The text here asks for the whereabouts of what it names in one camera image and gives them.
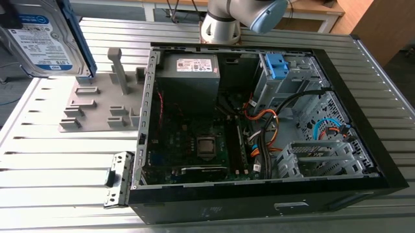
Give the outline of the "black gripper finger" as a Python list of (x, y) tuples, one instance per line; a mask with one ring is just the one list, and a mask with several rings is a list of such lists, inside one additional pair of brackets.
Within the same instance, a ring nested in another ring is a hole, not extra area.
[(10, 0), (0, 0), (0, 26), (3, 28), (23, 28), (19, 12)]

